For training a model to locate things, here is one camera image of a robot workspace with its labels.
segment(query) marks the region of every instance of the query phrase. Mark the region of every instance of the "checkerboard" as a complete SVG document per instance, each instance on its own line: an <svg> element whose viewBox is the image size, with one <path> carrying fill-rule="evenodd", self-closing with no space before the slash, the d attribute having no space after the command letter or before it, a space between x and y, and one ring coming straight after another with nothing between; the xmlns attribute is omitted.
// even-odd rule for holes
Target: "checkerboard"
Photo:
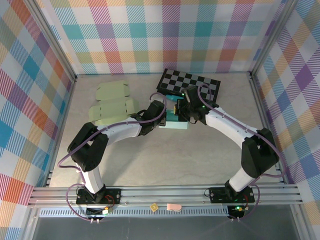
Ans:
<svg viewBox="0 0 320 240"><path fill-rule="evenodd" d="M205 83L209 86L212 98L206 87L201 88L201 96L203 99L212 100L216 102L220 81L210 79L208 77L198 76L194 74L185 73L182 71L165 69L161 80L156 87L157 91L162 94L182 96L181 90L189 86L200 86Z"/></svg>

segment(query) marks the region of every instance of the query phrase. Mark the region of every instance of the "pink eraser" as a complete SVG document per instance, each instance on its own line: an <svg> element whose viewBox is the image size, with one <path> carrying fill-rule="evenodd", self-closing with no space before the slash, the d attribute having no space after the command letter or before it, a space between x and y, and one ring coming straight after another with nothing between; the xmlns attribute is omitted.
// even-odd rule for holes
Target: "pink eraser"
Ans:
<svg viewBox="0 0 320 240"><path fill-rule="evenodd" d="M182 210L182 206L180 204L167 203L166 209L168 211L180 212Z"/></svg>

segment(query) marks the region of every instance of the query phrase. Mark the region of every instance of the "green block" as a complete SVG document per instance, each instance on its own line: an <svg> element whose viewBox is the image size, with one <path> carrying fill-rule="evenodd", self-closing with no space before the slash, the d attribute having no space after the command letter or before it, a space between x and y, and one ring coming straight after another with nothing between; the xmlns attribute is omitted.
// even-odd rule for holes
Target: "green block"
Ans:
<svg viewBox="0 0 320 240"><path fill-rule="evenodd" d="M128 82L124 80L100 83L95 92L95 98L97 100L117 99L129 95L130 89Z"/></svg>
<svg viewBox="0 0 320 240"><path fill-rule="evenodd" d="M139 111L139 103L131 97L103 100L89 109L89 120L98 126L121 122Z"/></svg>

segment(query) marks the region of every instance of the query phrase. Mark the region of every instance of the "colorful plaid pattern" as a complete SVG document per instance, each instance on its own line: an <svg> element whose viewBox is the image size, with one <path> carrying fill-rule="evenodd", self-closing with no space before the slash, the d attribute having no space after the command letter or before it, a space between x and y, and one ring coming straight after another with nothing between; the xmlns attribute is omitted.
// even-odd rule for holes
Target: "colorful plaid pattern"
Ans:
<svg viewBox="0 0 320 240"><path fill-rule="evenodd" d="M78 74L246 72L280 2L38 0Z"/></svg>
<svg viewBox="0 0 320 240"><path fill-rule="evenodd" d="M274 28L277 27L276 26L277 20L280 17L281 13L283 12L283 9L284 9L287 1L288 0L281 0L281 3L278 6L278 9L276 10L276 12L274 14L274 16L272 18L272 21L271 21L267 31L265 32L265 34L263 36L263 39L262 39L262 41L261 41L261 43L259 45L258 50L255 52L255 55L253 57L253 61L251 62L251 66L249 68L250 71L254 68L262 49L264 48L264 46L266 45L266 43L268 41L268 38L269 38L270 34L273 32Z"/></svg>
<svg viewBox="0 0 320 240"><path fill-rule="evenodd" d="M320 2L300 0L274 44L258 85L291 183L320 239Z"/></svg>
<svg viewBox="0 0 320 240"><path fill-rule="evenodd" d="M71 80L23 0L0 0L0 239L18 238Z"/></svg>

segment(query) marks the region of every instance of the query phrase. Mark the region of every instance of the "black mount plate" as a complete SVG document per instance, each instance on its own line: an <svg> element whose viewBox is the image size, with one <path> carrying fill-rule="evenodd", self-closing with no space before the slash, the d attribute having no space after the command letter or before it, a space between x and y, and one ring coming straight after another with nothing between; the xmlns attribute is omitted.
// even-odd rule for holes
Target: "black mount plate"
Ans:
<svg viewBox="0 0 320 240"><path fill-rule="evenodd" d="M89 195L89 193L83 189L80 188L77 192L77 199L76 199L76 204L81 205L81 204L99 204L99 205L112 205L113 200L112 198L109 197L110 202L108 201L108 198L104 197L99 203L95 203L94 199ZM114 204L120 204L120 198L121 198L121 189L120 188L111 188L105 189L105 195L110 195L114 199Z"/></svg>
<svg viewBox="0 0 320 240"><path fill-rule="evenodd" d="M209 188L210 202L212 204L245 204L248 198L248 203L255 202L255 196L253 195L253 190L251 187L246 187L241 193L238 194L233 200L231 200L224 187L210 187Z"/></svg>

